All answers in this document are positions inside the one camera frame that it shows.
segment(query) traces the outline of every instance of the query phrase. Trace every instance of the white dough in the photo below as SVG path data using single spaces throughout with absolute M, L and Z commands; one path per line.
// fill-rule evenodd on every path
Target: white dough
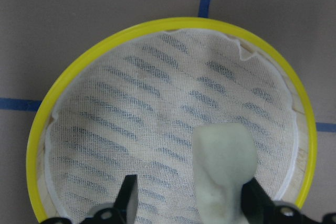
M 243 125 L 211 124 L 194 129 L 194 183 L 203 224 L 248 223 L 240 208 L 241 188 L 256 169 L 256 145 Z

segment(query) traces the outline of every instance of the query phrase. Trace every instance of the yellow ring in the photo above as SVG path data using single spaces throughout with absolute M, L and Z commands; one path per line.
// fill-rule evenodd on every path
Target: yellow ring
M 68 84 L 91 62 L 99 58 L 101 55 L 111 50 L 112 48 L 125 43 L 129 40 L 148 35 L 151 33 L 156 33 L 164 30 L 177 30 L 183 28 L 203 28 L 220 31 L 225 34 L 229 34 L 241 39 L 244 39 L 255 46 L 262 49 L 268 55 L 273 57 L 276 62 L 283 68 L 286 72 L 295 88 L 298 91 L 299 97 L 305 109 L 308 131 L 309 131 L 309 153 L 308 153 L 308 163 L 305 178 L 300 189 L 299 196 L 296 200 L 296 205 L 302 207 L 307 195 L 309 188 L 312 183 L 316 155 L 317 155 L 317 133 L 316 125 L 313 115 L 313 110 L 307 96 L 307 93 L 292 69 L 292 67 L 287 63 L 287 61 L 278 53 L 270 44 L 263 41 L 258 36 L 246 31 L 240 27 L 220 22 L 217 20 L 206 19 L 206 18 L 192 18 L 192 17 L 180 17 L 180 18 L 166 18 L 158 19 L 146 23 L 142 23 L 123 31 L 120 31 L 103 41 L 99 42 L 79 58 L 77 58 L 56 80 L 52 85 L 47 95 L 43 99 L 43 102 L 37 111 L 33 125 L 31 127 L 28 146 L 27 146 L 27 156 L 26 156 L 26 172 L 27 172 L 27 186 L 30 201 L 32 203 L 35 216 L 38 221 L 43 221 L 48 218 L 45 209 L 42 205 L 41 198 L 38 192 L 37 186 L 37 151 L 39 140 L 42 132 L 45 128 L 45 124 L 51 114 L 56 101 L 63 93 Z

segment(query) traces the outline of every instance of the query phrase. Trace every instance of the gray surface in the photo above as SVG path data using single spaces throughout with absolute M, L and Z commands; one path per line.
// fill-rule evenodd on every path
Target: gray surface
M 199 0 L 0 0 L 0 97 L 41 100 L 81 53 L 147 20 L 196 16 Z M 244 27 L 293 66 L 317 121 L 336 123 L 336 0 L 213 0 L 210 18 Z M 36 222 L 25 182 L 33 112 L 0 110 L 1 223 Z M 335 211 L 336 134 L 319 133 L 316 176 L 303 212 Z

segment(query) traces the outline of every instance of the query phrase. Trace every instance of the yellow rim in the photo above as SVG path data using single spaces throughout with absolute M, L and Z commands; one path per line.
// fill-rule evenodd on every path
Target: yellow rim
M 166 18 L 154 20 L 146 23 L 142 23 L 123 31 L 120 31 L 103 41 L 99 42 L 84 54 L 82 54 L 77 60 L 75 60 L 56 80 L 54 85 L 50 88 L 46 97 L 44 98 L 31 127 L 28 146 L 27 146 L 27 156 L 26 156 L 26 172 L 27 172 L 27 186 L 30 201 L 32 203 L 35 215 L 38 221 L 42 221 L 48 216 L 44 210 L 41 202 L 41 198 L 38 192 L 37 186 L 37 151 L 39 140 L 44 130 L 46 121 L 48 120 L 51 110 L 54 107 L 57 99 L 63 93 L 68 84 L 91 62 L 99 58 L 101 55 L 111 50 L 112 48 L 127 42 L 129 40 L 148 35 L 151 33 L 156 33 L 164 30 L 177 30 L 183 28 L 203 28 L 220 31 L 225 34 L 229 34 L 241 39 L 244 39 L 255 46 L 262 49 L 268 55 L 273 57 L 278 64 L 283 68 L 286 74 L 289 76 L 290 80 L 296 87 L 298 94 L 300 96 L 301 102 L 306 112 L 306 118 L 308 123 L 309 131 L 309 155 L 307 163 L 307 171 L 305 178 L 296 200 L 296 205 L 302 207 L 307 195 L 309 188 L 312 183 L 315 164 L 316 164 L 316 153 L 317 153 L 317 134 L 316 125 L 313 115 L 313 110 L 310 105 L 307 93 L 292 69 L 289 63 L 278 53 L 271 45 L 263 41 L 256 35 L 231 24 L 220 22 L 217 20 L 206 19 L 206 18 L 191 18 L 191 17 L 181 17 L 181 18 Z

